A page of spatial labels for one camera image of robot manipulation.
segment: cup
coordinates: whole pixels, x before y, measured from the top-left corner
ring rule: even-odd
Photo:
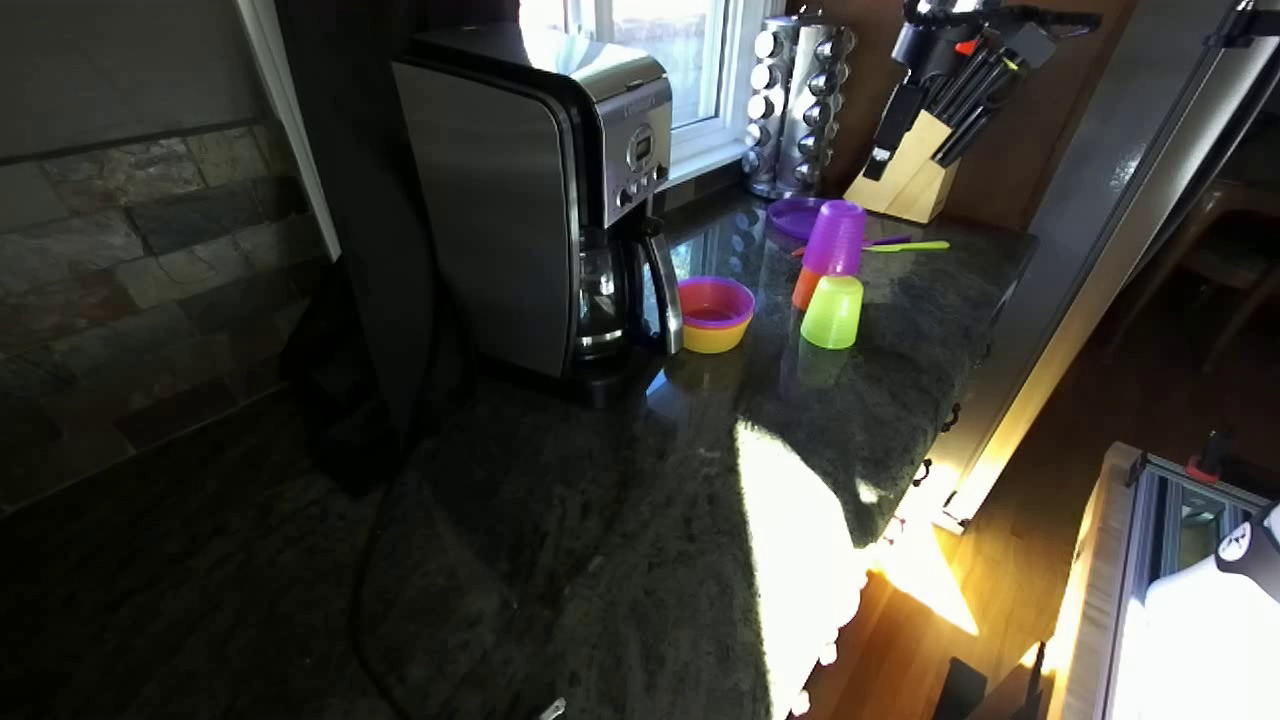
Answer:
[[[678,344],[686,352],[733,352],[756,313],[756,296],[728,276],[678,279]]]
[[[856,344],[863,319],[863,279],[825,276],[798,319],[798,336],[817,350],[841,352]]]
[[[866,216],[856,203],[843,200],[825,200],[817,209],[798,276],[790,289],[790,307],[809,307],[811,289],[821,276],[860,276],[863,272],[863,253],[866,253]]]

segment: black kitchen countertop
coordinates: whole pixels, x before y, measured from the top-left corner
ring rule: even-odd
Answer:
[[[911,235],[872,220],[872,235]],[[1016,276],[1008,235],[866,255],[851,352],[798,340],[795,243],[756,200],[668,220],[676,276],[736,276],[728,355],[673,355],[613,408],[481,375],[386,488],[358,593],[376,675],[411,716],[773,716],[745,488],[817,483],[872,546],[961,401]]]

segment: window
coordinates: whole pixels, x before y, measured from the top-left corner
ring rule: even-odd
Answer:
[[[649,48],[673,79],[673,179],[733,163],[748,130],[753,40],[781,0],[518,0],[518,24]]]

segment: yellow cup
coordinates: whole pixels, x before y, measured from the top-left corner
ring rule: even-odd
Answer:
[[[817,279],[817,293],[798,319],[798,336],[817,350],[841,352],[856,344],[860,319],[863,319],[863,279],[825,276]]]

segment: stone tile backsplash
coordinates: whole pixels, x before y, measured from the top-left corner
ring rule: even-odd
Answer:
[[[324,270],[270,126],[0,163],[0,516],[270,392]]]

